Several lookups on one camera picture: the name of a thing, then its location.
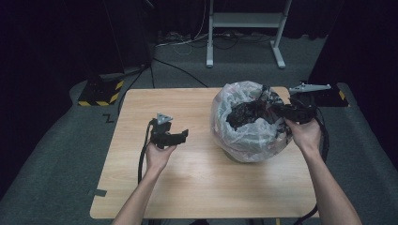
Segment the translucent plastic bag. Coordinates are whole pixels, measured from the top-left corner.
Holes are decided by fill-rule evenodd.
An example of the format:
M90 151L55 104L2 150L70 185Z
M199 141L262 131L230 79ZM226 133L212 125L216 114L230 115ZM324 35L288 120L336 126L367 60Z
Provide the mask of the translucent plastic bag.
M260 117L240 127L227 122L233 109L235 113L241 103L257 99L263 100L268 119ZM283 101L269 87L256 82L227 84L214 97L211 107L210 129L215 143L240 162L258 162L276 156L290 143L292 135L286 132L284 119L269 108L272 102Z

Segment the hand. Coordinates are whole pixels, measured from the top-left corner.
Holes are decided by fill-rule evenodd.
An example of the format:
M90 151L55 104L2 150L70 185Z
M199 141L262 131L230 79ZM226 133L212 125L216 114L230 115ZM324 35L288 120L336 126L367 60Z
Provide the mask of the hand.
M146 149L146 170L161 173L175 149L176 145L160 149L150 142Z
M319 154L319 143L321 140L321 130L318 122L313 119L307 124L296 124L295 122L284 119L293 132L293 140L303 154Z

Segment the finger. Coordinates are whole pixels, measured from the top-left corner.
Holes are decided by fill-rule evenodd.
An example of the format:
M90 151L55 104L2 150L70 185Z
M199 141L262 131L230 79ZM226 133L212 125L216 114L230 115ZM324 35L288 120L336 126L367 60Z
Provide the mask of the finger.
M147 145L147 147L146 147L146 149L150 149L150 148L158 148L157 146L156 146L156 144L154 144L153 142L150 142L148 145Z
M164 151L172 153L176 149L176 145L168 146Z
M291 128L295 128L298 124L296 124L295 122L293 122L293 121L291 121L291 120L289 120L289 119L286 119L286 118L284 118L284 121L286 122L286 124L288 125L288 126L290 126Z

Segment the forearm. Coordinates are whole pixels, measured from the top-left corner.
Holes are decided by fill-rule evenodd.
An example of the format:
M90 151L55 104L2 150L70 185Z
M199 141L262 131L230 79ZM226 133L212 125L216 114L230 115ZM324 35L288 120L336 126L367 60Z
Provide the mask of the forearm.
M319 154L308 151L304 158L313 180L322 224L361 224L360 218Z
M148 171L145 173L138 187L131 193L117 214L113 224L141 224L147 203L159 175L159 172Z

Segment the white stand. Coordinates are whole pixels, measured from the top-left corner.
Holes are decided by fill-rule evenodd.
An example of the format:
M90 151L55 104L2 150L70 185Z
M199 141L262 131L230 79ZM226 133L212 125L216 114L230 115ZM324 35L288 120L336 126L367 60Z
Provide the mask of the white stand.
M208 41L207 41L207 60L206 66L212 68L213 61L213 28L214 27L269 27L278 28L275 40L270 42L279 68L285 68L279 43L281 41L287 14L292 4L292 0L287 0L283 13L214 13L213 1L210 0L209 20L208 20Z

